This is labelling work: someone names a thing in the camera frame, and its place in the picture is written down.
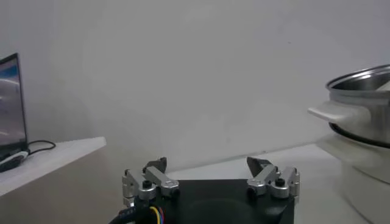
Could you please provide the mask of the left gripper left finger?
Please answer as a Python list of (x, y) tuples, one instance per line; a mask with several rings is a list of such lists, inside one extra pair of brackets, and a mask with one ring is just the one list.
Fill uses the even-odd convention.
[(123, 204), (130, 208), (135, 200), (152, 201), (158, 196), (177, 198), (180, 194), (178, 180), (170, 179), (166, 174), (168, 160), (161, 157), (149, 161), (141, 171), (126, 169), (122, 176)]

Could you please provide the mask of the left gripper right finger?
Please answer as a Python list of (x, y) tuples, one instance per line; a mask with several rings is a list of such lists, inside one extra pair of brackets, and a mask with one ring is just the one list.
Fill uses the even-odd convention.
[(300, 173), (295, 167), (280, 170), (266, 159), (247, 157), (252, 178), (247, 187), (256, 197), (270, 194), (277, 199), (297, 198), (300, 195)]

